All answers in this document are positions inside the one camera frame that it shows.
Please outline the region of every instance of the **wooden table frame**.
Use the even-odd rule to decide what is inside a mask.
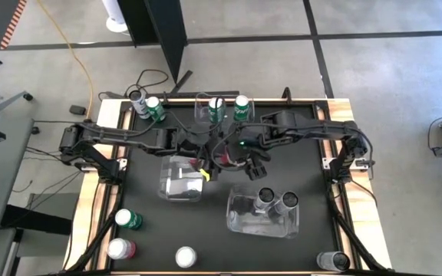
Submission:
[[[254,99],[256,102],[275,102],[275,101],[287,101],[286,99]],[[98,114],[97,124],[103,127],[121,127],[123,129],[129,128],[131,111],[126,111],[124,115],[121,115],[120,107],[122,102],[127,100],[104,100],[101,104],[100,113]],[[188,103],[193,102],[194,99],[171,99],[169,103]],[[227,102],[233,101],[233,99],[226,99]],[[328,110],[318,109],[318,118],[324,119],[325,112],[330,116],[331,120],[346,121],[354,120],[351,110],[351,104],[349,99],[292,99],[293,102],[309,102],[326,101]],[[121,126],[118,126],[120,116],[123,116]],[[324,140],[325,156],[331,157],[332,147],[331,142]],[[341,143],[335,142],[337,150],[340,150]],[[99,150],[104,156],[111,158],[113,147],[107,145],[96,145],[95,148]],[[119,147],[117,149],[117,155],[123,156],[125,149]],[[371,183],[368,179],[367,172],[352,172],[352,178],[356,182],[362,184],[364,187],[372,191]],[[66,268],[71,267],[76,260],[83,254],[89,242],[94,238],[98,222],[100,221],[102,205],[105,196],[105,184],[98,182],[98,175],[95,172],[88,172],[83,179],[83,185],[81,187],[81,193],[79,196],[78,207],[75,213],[73,221],[73,235],[72,235],[72,249],[69,256],[69,262]],[[387,246],[384,240],[383,231],[381,229],[381,223],[378,216],[378,209],[374,204],[374,200],[365,191],[353,183],[345,185],[345,193],[348,200],[348,207],[352,217],[352,223],[355,230],[355,234],[359,237],[363,245],[374,258],[386,268],[391,268],[390,258],[388,256]],[[109,214],[114,206],[117,194],[117,187],[112,187],[109,193],[109,201],[107,206],[107,214]],[[334,187],[334,194],[338,194],[337,187]],[[342,212],[342,200],[343,197],[339,197],[337,205]],[[340,228],[341,243],[344,252],[352,259],[352,250],[348,237]],[[105,235],[101,242],[101,249],[97,258],[97,269],[105,269],[107,263],[107,244],[111,239],[111,229]],[[366,269],[365,263],[362,261],[361,265]],[[301,273],[312,273],[313,271],[299,271]],[[113,272],[113,274],[139,274],[140,272]],[[195,274],[218,274],[219,272],[195,272]],[[189,272],[180,271],[179,274],[194,274]]]

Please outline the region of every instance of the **concrete floor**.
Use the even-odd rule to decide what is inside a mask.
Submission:
[[[72,42],[127,41],[105,27],[98,0],[43,0]],[[320,34],[383,31],[441,31],[442,0],[312,0]],[[240,35],[300,35],[309,27],[301,0],[182,0],[189,38]],[[62,43],[35,0],[18,24],[11,44]],[[429,123],[442,117],[442,37],[322,41],[335,97],[351,99],[355,119],[375,148],[373,189],[381,224],[398,271],[442,274],[442,159],[427,148]],[[159,47],[76,50],[93,78],[96,93],[122,93],[147,68],[167,71]],[[34,94],[9,107],[3,117],[80,120],[71,104],[87,105],[85,76],[67,50],[0,51],[0,91]],[[192,44],[180,74],[194,75],[182,91],[240,90],[251,97],[280,97],[289,86],[296,97],[325,97],[311,41]],[[150,75],[144,83],[160,76]],[[170,90],[169,81],[152,92]],[[100,102],[94,98],[93,118]],[[30,146],[56,150],[64,127],[39,124],[42,133]],[[433,143],[442,132],[433,131]],[[30,192],[41,192],[69,173],[55,162],[25,160],[11,203],[25,205]],[[77,179],[62,192],[79,192]],[[62,256],[23,261],[21,275],[58,271]]]

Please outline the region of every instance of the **clear plastic container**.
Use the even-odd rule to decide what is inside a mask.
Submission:
[[[194,106],[194,115],[195,115],[195,122],[199,125],[205,126],[213,124],[211,120],[211,115],[209,114],[209,100],[216,97],[216,95],[209,95],[206,93],[198,93],[196,95],[196,103]],[[248,115],[248,121],[253,122],[255,119],[255,105],[253,103],[253,100],[249,100],[250,110]],[[234,117],[234,109],[233,107],[226,106],[226,102],[223,101],[223,107],[224,108],[224,118],[223,118],[223,127],[228,127],[233,122]]]
[[[299,208],[295,194],[274,192],[273,200],[265,194],[264,204],[260,204],[260,196],[259,189],[232,187],[226,210],[228,229],[250,235],[294,238],[299,231]]]
[[[171,202],[197,202],[203,192],[203,176],[193,169],[191,158],[165,156],[161,163],[161,198]]]

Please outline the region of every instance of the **green soda can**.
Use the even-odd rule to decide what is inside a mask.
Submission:
[[[221,98],[214,97],[209,101],[209,119],[212,123],[218,123],[224,119],[225,114],[224,101]]]
[[[157,122],[165,120],[167,115],[165,114],[165,110],[157,97],[149,97],[146,100],[146,106],[147,111],[151,114],[153,120],[156,120]]]
[[[250,111],[249,98],[245,96],[238,96],[235,99],[235,115],[234,119],[236,121],[248,120]]]
[[[120,209],[115,214],[115,222],[128,229],[138,229],[143,224],[143,217],[128,209]]]

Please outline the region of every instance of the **yellow cable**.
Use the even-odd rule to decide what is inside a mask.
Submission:
[[[73,54],[73,58],[81,65],[81,68],[83,69],[83,72],[86,74],[86,78],[88,79],[88,84],[90,85],[90,103],[88,104],[88,109],[87,109],[87,112],[86,112],[86,118],[90,119],[91,107],[93,105],[93,96],[94,96],[94,88],[93,88],[93,83],[91,82],[91,77],[90,77],[88,71],[86,70],[86,67],[83,65],[83,63],[80,61],[80,59],[74,53],[74,50],[73,50],[71,44],[69,43],[68,39],[66,38],[66,36],[62,32],[61,28],[59,28],[58,23],[52,18],[51,14],[45,8],[44,4],[42,4],[41,0],[37,0],[37,2],[40,5],[40,7],[42,8],[42,11],[44,11],[44,13],[47,15],[47,17],[49,17],[49,19],[51,19],[51,21],[54,24],[55,28],[59,31],[59,34],[61,34],[61,37],[66,41],[66,44],[68,45],[69,51],[71,51],[71,53]]]

